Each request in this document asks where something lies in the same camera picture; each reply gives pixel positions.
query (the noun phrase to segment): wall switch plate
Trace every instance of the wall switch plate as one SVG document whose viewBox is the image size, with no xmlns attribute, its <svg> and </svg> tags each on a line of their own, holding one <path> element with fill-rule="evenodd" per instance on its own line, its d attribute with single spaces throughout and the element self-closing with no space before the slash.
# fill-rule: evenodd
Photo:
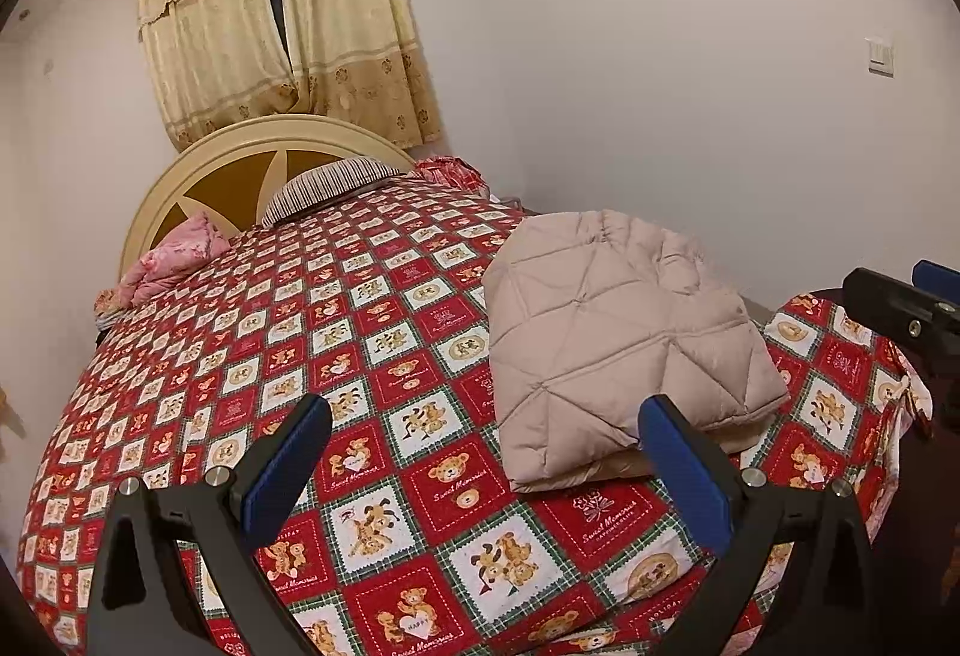
<svg viewBox="0 0 960 656">
<path fill-rule="evenodd" d="M 884 77 L 894 75 L 894 46 L 887 44 L 882 39 L 871 39 L 867 37 L 867 45 L 870 49 L 870 55 L 867 60 L 867 69 L 871 73 L 879 74 Z"/>
</svg>

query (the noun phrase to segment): bed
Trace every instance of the bed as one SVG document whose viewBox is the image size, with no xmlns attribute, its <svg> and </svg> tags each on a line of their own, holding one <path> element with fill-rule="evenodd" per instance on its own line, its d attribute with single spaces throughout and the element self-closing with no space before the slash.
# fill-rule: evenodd
<svg viewBox="0 0 960 656">
<path fill-rule="evenodd" d="M 272 193 L 354 155 L 400 150 L 318 116 L 239 123 L 184 152 L 144 199 L 120 272 L 197 210 L 232 250 L 114 327 L 45 450 L 17 579 L 54 639 L 83 653 L 92 566 L 120 479 L 195 482 L 232 466 L 306 392 L 334 437 L 257 559 L 323 656 L 646 653 L 710 557 L 664 488 L 510 492 L 498 462 L 480 278 L 522 212 L 409 177 L 267 231 Z M 791 400 L 741 465 L 781 484 L 846 477 L 871 534 L 896 490 L 904 363 L 843 309 L 797 297 L 765 330 Z M 730 653 L 757 633 L 771 555 Z M 246 649 L 195 546 L 181 546 L 217 643 Z"/>
</svg>

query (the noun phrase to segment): white wall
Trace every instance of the white wall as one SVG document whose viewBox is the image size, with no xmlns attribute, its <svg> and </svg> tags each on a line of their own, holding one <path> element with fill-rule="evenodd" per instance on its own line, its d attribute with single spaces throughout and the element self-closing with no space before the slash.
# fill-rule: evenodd
<svg viewBox="0 0 960 656">
<path fill-rule="evenodd" d="M 523 175 L 478 0 L 412 0 L 450 149 L 501 194 Z M 34 172 L 54 241 L 73 254 L 65 312 L 88 329 L 93 297 L 115 282 L 133 212 L 174 160 L 137 41 L 136 0 L 63 0 L 24 46 Z"/>
<path fill-rule="evenodd" d="M 529 206 L 697 234 L 779 306 L 867 265 L 960 266 L 951 0 L 484 0 Z M 893 39 L 896 78 L 866 71 Z"/>
<path fill-rule="evenodd" d="M 85 364 L 61 324 L 64 277 L 48 247 L 37 186 L 26 170 L 19 53 L 0 44 L 0 555 L 13 566 L 40 455 Z"/>
<path fill-rule="evenodd" d="M 520 153 L 480 0 L 411 1 L 449 149 L 480 168 L 495 192 L 522 193 Z M 10 342 L 0 350 L 0 383 L 28 436 L 0 466 L 0 530 L 16 522 L 14 536 L 43 444 L 93 352 L 93 299 L 115 284 L 137 205 L 176 156 L 137 41 L 136 0 L 59 0 L 37 23 L 17 57 L 4 59 L 10 79 L 0 79 L 0 97 L 8 103 L 5 109 L 0 102 L 0 128 L 11 122 L 8 110 L 18 118 L 16 127 L 0 134 L 0 171 L 32 188 L 31 225 L 18 236 L 42 231 L 52 267 L 43 281 L 34 249 L 19 247 L 20 260 L 5 261 L 0 274 L 0 290 L 19 302 L 0 322 Z M 11 28 L 21 35 L 22 26 Z M 6 150 L 15 137 L 13 170 Z M 3 185 L 13 192 L 13 185 Z M 0 209 L 0 234 L 18 225 L 13 209 Z M 59 300 L 51 299 L 50 282 Z M 40 306 L 42 313 L 35 311 Z M 22 319 L 31 313 L 42 319 L 35 333 L 23 335 Z M 54 346 L 59 352 L 51 356 Z"/>
</svg>

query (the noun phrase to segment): cream wooden headboard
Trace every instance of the cream wooden headboard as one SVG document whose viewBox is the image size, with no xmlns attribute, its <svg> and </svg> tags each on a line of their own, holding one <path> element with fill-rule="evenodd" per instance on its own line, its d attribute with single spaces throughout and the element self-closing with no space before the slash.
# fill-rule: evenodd
<svg viewBox="0 0 960 656">
<path fill-rule="evenodd" d="M 120 275 L 195 212 L 204 210 L 224 236 L 236 236 L 261 220 L 272 196 L 291 178 L 358 155 L 404 171 L 414 165 L 383 137 L 317 115 L 270 115 L 210 134 L 150 188 L 127 231 Z"/>
</svg>

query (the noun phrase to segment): metal screw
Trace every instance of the metal screw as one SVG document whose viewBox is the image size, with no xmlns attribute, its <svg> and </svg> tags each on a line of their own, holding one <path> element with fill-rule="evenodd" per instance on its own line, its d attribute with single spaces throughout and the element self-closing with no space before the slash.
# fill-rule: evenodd
<svg viewBox="0 0 960 656">
<path fill-rule="evenodd" d="M 140 490 L 140 481 L 136 477 L 125 477 L 121 480 L 118 490 L 120 493 L 123 493 L 124 496 L 133 496 L 134 493 Z"/>
<path fill-rule="evenodd" d="M 747 467 L 740 473 L 740 477 L 750 488 L 762 488 L 767 484 L 766 474 L 757 467 Z"/>
<path fill-rule="evenodd" d="M 843 477 L 834 477 L 834 479 L 830 481 L 830 491 L 836 493 L 837 496 L 846 498 L 853 493 L 853 486 L 843 479 Z"/>
<path fill-rule="evenodd" d="M 208 485 L 212 485 L 214 488 L 218 485 L 223 485 L 230 479 L 230 471 L 228 467 L 214 467 L 213 469 L 208 469 L 206 474 L 203 476 L 203 480 Z"/>
</svg>

